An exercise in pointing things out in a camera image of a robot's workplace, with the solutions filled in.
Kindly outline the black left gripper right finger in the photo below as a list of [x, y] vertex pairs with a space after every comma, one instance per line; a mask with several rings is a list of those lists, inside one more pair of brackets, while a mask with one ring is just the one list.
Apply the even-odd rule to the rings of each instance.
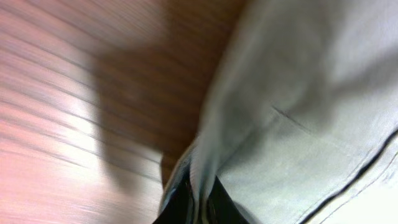
[[207, 218], [210, 224], [248, 224], [219, 178], [215, 178], [207, 201]]

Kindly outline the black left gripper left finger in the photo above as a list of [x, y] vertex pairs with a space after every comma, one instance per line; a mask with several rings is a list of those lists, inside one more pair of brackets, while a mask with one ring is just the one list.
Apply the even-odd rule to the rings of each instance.
[[171, 197], [153, 224], [192, 224], [194, 202], [189, 175], [173, 189]]

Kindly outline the light green shorts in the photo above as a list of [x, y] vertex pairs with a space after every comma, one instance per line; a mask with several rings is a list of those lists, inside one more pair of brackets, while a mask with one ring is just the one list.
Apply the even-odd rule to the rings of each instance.
[[177, 162], [249, 223], [397, 222], [397, 1], [250, 1]]

